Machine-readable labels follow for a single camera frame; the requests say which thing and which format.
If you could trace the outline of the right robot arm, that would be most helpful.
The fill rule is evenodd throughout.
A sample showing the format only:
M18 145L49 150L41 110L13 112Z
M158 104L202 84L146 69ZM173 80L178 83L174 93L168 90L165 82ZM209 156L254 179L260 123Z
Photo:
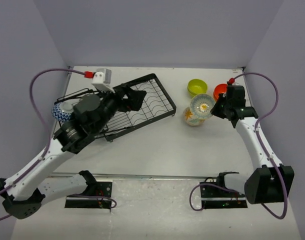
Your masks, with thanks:
M250 204L286 202L295 172L284 165L268 143L252 106L246 106L245 89L228 85L210 111L213 116L228 119L240 135L249 153L253 173L225 173L215 184L216 192L228 196L233 190L245 195Z

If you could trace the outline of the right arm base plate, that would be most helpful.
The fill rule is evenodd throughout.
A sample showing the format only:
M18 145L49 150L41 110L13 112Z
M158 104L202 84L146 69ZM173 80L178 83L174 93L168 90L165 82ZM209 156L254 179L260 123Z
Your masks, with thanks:
M246 209L246 197L239 192L228 192L213 186L200 186L201 208L208 209Z

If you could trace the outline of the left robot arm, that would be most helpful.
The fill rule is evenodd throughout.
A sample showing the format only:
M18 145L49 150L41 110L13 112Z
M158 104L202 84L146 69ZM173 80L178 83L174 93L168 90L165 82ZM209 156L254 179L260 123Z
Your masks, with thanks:
M71 119L54 133L44 150L12 177L0 178L2 205L8 215L21 220L58 198L91 198L97 181L88 170L56 184L46 179L92 143L116 112L138 112L146 94L144 90L122 85L106 93L83 96L73 105Z

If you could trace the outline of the yellow blue pattern ceramic bowl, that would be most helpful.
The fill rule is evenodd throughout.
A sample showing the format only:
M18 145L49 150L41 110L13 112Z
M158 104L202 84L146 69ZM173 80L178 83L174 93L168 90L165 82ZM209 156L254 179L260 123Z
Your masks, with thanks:
M207 120L213 116L211 110L215 104L216 101L210 95L202 93L192 98L189 109L196 118Z

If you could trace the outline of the orange bowl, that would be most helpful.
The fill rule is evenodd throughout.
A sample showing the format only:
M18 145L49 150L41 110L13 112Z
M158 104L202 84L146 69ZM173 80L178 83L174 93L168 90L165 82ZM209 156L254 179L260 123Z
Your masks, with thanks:
M227 84L221 83L214 88L213 94L225 94L227 91Z
M214 100L215 100L216 102L218 101L220 95L221 95L220 93L219 93L219 94L216 94L216 93L213 94L213 98L214 98Z

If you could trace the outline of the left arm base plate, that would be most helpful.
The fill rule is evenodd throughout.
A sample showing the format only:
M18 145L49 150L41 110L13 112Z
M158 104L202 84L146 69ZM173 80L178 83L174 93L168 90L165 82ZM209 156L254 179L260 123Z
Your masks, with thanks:
M82 196L112 197L113 182L97 181L96 185L81 193ZM108 209L111 210L114 203L107 198L70 197L65 200L66 209Z

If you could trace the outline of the leaf pattern ceramic bowl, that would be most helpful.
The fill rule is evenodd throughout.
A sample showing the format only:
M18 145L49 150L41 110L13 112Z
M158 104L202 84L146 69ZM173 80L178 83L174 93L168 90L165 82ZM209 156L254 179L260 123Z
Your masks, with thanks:
M205 119L199 119L193 115L189 107L183 111L183 120L191 127L201 126L205 122Z

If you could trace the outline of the blue white pattern bowl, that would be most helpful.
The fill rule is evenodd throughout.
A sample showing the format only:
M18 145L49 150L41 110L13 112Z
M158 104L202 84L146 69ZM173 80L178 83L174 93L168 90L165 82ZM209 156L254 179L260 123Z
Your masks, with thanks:
M66 123L72 119L73 105L69 102L56 103L52 110L52 116L60 123Z

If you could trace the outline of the green bowl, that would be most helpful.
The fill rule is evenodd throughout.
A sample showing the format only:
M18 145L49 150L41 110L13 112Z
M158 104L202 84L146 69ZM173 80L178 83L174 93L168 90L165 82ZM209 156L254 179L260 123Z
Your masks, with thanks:
M204 86L199 86L199 85L193 85L191 87L187 87L188 94L190 95L191 98L193 98L196 95L199 94L206 94L208 88Z
M187 90L191 96L206 94L208 85L201 79L191 79L187 84Z

